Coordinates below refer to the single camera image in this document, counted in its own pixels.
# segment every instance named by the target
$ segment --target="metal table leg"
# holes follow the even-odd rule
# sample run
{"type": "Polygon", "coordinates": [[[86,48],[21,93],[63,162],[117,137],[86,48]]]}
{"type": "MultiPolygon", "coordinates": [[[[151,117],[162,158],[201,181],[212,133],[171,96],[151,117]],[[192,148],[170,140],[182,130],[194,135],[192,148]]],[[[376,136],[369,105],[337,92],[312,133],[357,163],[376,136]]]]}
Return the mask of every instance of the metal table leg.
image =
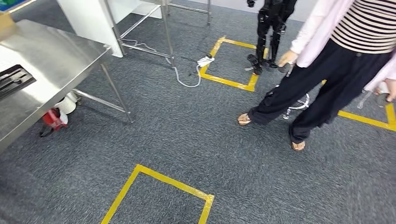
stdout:
{"type": "Polygon", "coordinates": [[[165,27],[165,34],[166,34],[166,38],[168,39],[170,62],[172,63],[172,68],[174,68],[175,67],[175,55],[173,54],[173,47],[172,47],[172,43],[170,41],[168,18],[167,18],[167,16],[168,16],[167,7],[169,7],[167,0],[162,0],[161,13],[162,13],[162,18],[163,18],[163,26],[165,27]]]}
{"type": "Polygon", "coordinates": [[[125,51],[124,46],[122,45],[121,32],[118,29],[117,24],[115,23],[115,20],[114,20],[114,17],[113,17],[113,13],[111,12],[111,9],[110,9],[109,2],[108,2],[108,0],[104,0],[104,2],[105,2],[106,9],[107,9],[107,11],[109,12],[109,15],[110,15],[110,21],[111,21],[112,26],[113,26],[113,33],[114,33],[115,37],[117,38],[118,46],[121,49],[121,53],[123,55],[126,55],[127,52],[125,51]]]}
{"type": "Polygon", "coordinates": [[[208,25],[212,22],[212,0],[208,0],[208,25]]]}
{"type": "Polygon", "coordinates": [[[122,99],[122,97],[121,97],[121,95],[119,93],[119,90],[118,90],[117,86],[115,85],[115,83],[113,81],[113,77],[109,74],[109,72],[108,72],[108,70],[107,70],[107,68],[106,68],[106,66],[104,64],[100,64],[100,67],[102,68],[107,80],[109,81],[112,89],[114,90],[115,95],[117,96],[118,100],[120,101],[121,106],[124,108],[125,113],[127,114],[129,121],[131,123],[133,123],[133,120],[131,118],[131,112],[127,108],[127,106],[125,105],[124,100],[122,99]]]}

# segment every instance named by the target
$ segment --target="person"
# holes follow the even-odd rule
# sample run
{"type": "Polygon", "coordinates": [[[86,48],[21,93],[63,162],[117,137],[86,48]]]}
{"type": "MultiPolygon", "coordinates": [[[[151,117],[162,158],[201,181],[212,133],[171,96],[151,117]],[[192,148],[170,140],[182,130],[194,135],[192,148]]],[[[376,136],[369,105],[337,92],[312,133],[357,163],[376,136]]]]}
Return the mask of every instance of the person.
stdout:
{"type": "MultiPolygon", "coordinates": [[[[249,7],[254,7],[256,0],[247,0],[249,7]]],[[[286,21],[293,14],[297,0],[265,0],[264,6],[258,13],[257,26],[257,47],[256,54],[249,54],[247,59],[252,64],[255,74],[262,74],[262,66],[267,63],[270,68],[277,68],[275,63],[278,53],[279,43],[281,41],[281,33],[286,30],[286,21]],[[272,27],[273,32],[270,37],[270,57],[264,59],[264,50],[267,42],[267,34],[272,27]]]]}
{"type": "Polygon", "coordinates": [[[318,0],[279,66],[297,62],[264,100],[238,117],[240,125],[267,124],[322,80],[315,101],[289,126],[300,151],[311,129],[329,124],[362,89],[385,81],[396,98],[396,0],[318,0]]]}

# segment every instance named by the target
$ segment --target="humanoid robot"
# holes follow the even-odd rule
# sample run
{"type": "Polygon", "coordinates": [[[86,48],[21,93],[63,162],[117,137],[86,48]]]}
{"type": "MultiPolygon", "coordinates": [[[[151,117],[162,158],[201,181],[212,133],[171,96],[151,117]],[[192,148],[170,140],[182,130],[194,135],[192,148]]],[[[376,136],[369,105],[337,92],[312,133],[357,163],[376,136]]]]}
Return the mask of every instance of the humanoid robot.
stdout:
{"type": "MultiPolygon", "coordinates": [[[[247,0],[249,7],[254,7],[256,0],[247,0]]],[[[297,0],[264,0],[264,6],[258,14],[256,55],[248,55],[247,59],[253,66],[257,75],[262,73],[262,66],[267,63],[270,68],[277,68],[276,55],[278,53],[281,34],[286,30],[286,21],[293,14],[297,0]],[[273,34],[270,38],[269,59],[264,58],[267,33],[272,27],[273,34]]]]}

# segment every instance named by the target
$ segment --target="stainless steel table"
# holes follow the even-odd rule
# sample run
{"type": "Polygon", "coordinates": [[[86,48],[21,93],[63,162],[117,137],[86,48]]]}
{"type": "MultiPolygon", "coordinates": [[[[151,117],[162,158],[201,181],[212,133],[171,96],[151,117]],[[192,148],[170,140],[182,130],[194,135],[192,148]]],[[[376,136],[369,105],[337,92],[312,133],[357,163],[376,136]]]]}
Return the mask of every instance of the stainless steel table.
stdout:
{"type": "Polygon", "coordinates": [[[19,64],[37,81],[0,100],[0,153],[70,91],[124,112],[132,122],[104,65],[110,55],[107,45],[28,20],[1,31],[0,71],[19,64]],[[104,71],[122,107],[73,89],[95,66],[104,71]]]}

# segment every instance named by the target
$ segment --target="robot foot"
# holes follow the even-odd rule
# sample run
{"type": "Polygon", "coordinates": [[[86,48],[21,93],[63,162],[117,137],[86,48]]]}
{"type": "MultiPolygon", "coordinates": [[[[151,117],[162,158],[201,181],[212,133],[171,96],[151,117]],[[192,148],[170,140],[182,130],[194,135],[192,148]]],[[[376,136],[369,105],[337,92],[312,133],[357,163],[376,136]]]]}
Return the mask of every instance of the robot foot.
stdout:
{"type": "Polygon", "coordinates": [[[270,68],[272,68],[272,69],[277,69],[278,68],[278,65],[272,60],[264,60],[264,62],[267,63],[268,66],[270,68]]]}
{"type": "Polygon", "coordinates": [[[262,74],[262,67],[259,64],[259,61],[257,60],[255,55],[248,55],[247,60],[252,64],[253,70],[256,75],[261,75],[262,74]]]}

